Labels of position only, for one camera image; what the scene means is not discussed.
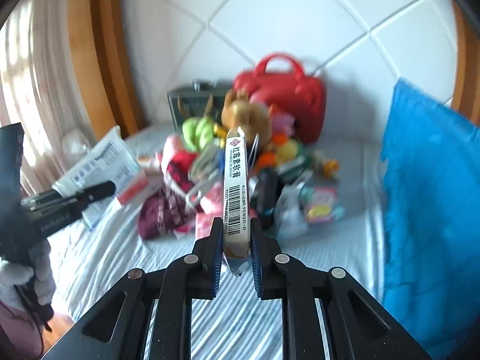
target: white curtain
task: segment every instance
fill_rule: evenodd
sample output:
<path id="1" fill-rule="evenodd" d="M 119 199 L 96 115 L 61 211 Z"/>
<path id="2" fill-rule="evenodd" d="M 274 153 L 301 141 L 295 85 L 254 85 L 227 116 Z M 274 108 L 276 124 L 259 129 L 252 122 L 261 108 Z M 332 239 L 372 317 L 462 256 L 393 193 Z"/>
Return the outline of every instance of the white curtain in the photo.
<path id="1" fill-rule="evenodd" d="M 21 0 L 0 30 L 0 125 L 25 130 L 22 187 L 47 190 L 72 164 L 62 138 L 93 134 L 71 65 L 67 0 Z"/>

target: gloved hand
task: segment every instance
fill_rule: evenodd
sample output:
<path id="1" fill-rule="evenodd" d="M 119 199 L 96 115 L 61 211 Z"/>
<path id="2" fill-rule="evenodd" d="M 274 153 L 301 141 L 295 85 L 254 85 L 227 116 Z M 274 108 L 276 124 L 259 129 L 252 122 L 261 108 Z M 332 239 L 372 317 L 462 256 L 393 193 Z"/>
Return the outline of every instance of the gloved hand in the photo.
<path id="1" fill-rule="evenodd" d="M 0 259 L 0 301 L 17 310 L 25 311 L 14 286 L 22 286 L 35 275 L 35 293 L 40 305 L 51 303 L 56 286 L 50 266 L 51 247 L 47 240 L 35 247 L 34 269 Z"/>

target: barcode number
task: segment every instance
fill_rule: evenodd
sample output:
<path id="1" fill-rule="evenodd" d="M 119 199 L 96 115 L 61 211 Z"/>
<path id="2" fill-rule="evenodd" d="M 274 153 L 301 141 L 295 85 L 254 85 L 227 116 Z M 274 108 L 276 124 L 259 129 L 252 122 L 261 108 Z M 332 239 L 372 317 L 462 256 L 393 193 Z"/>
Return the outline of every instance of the barcode number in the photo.
<path id="1" fill-rule="evenodd" d="M 229 188 L 228 235 L 240 234 L 240 185 Z"/>

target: blue cloth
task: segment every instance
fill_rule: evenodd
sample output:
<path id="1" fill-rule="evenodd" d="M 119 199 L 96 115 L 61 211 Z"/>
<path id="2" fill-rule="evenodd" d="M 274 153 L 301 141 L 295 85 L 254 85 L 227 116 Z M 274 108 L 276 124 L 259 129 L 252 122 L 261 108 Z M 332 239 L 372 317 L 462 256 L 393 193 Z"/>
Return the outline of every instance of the blue cloth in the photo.
<path id="1" fill-rule="evenodd" d="M 480 312 L 480 130 L 400 80 L 382 159 L 383 305 L 443 359 Z"/>

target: pink sleeve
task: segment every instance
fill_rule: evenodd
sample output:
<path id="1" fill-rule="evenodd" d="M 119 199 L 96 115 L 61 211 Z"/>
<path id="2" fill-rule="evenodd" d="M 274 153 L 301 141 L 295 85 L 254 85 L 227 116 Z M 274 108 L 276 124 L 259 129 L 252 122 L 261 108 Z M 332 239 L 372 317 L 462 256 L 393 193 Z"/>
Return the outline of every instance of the pink sleeve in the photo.
<path id="1" fill-rule="evenodd" d="M 12 309 L 0 302 L 0 325 L 20 356 L 26 359 L 41 356 L 41 330 L 27 312 Z"/>

